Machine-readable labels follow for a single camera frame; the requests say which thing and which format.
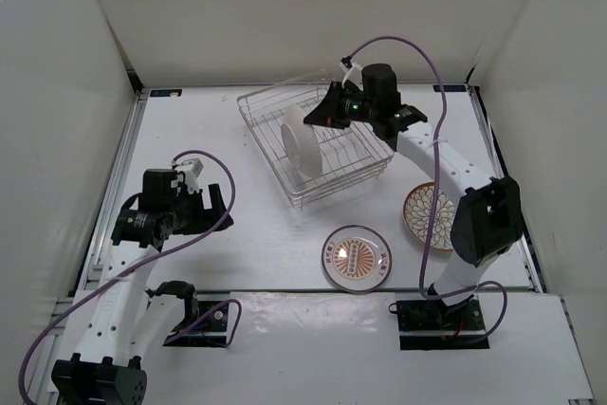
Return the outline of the wire dish rack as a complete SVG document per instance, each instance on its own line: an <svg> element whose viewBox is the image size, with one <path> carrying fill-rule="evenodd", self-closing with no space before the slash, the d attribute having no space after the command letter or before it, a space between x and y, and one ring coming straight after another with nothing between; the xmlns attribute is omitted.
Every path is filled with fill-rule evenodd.
<svg viewBox="0 0 607 405"><path fill-rule="evenodd" d="M246 126L295 208L380 175L394 155L367 124L344 130L304 124L335 79L320 70L237 99Z"/></svg>

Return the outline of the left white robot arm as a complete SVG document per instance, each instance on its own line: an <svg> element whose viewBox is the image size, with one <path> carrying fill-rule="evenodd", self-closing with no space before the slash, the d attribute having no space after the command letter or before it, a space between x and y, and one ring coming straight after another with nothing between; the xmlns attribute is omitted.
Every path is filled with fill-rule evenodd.
<svg viewBox="0 0 607 405"><path fill-rule="evenodd" d="M139 404L148 377L144 362L174 335L202 323L194 285L163 282L147 288L157 255L176 235L225 230L233 221L221 190L211 184L204 205L197 159L144 172L140 193L121 206L111 234L100 293L68 359L57 359L51 380L66 404Z"/></svg>

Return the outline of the red sunburst printed plate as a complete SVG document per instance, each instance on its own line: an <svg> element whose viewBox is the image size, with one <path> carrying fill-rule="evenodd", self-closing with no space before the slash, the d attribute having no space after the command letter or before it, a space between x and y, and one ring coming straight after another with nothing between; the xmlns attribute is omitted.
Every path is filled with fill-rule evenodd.
<svg viewBox="0 0 607 405"><path fill-rule="evenodd" d="M322 246L322 271L334 287L352 294L366 294L383 286L393 265L385 239L362 225L332 231Z"/></svg>

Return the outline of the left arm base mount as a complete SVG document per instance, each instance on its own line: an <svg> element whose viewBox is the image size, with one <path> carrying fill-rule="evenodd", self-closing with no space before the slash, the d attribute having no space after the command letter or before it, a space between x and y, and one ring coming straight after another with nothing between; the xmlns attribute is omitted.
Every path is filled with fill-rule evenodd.
<svg viewBox="0 0 607 405"><path fill-rule="evenodd" d="M198 319L179 325L163 345L226 349L233 343L242 314L243 306L237 299L199 301Z"/></svg>

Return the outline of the orange floral rim plate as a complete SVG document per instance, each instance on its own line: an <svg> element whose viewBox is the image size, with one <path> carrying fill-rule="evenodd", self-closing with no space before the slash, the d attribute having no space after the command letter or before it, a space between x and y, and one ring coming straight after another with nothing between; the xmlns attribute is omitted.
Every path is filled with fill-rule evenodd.
<svg viewBox="0 0 607 405"><path fill-rule="evenodd" d="M413 188L403 203L403 219L408 231L421 243L427 237L430 222L434 183L422 183ZM455 206L443 191L438 193L436 214L432 229L431 248L452 251L451 228Z"/></svg>

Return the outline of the white ribbed bowl plate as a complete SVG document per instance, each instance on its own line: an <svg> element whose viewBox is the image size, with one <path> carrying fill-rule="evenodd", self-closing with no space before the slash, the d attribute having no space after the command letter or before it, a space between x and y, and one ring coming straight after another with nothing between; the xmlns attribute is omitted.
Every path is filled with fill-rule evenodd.
<svg viewBox="0 0 607 405"><path fill-rule="evenodd" d="M289 106L281 123L281 138L290 163L301 174L319 178L323 174L322 151L305 112L297 104Z"/></svg>

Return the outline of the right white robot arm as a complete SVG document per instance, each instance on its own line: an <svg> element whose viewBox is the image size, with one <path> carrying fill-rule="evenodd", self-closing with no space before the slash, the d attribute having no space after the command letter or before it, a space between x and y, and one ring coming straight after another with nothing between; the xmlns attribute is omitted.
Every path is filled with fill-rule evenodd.
<svg viewBox="0 0 607 405"><path fill-rule="evenodd" d="M447 142L417 108L402 102L388 64L361 70L362 85L333 82L305 118L313 126L344 129L351 122L371 125L377 138L431 177L455 207L453 254L426 296L426 317L446 329L477 289L488 267L523 235L520 187L472 164Z"/></svg>

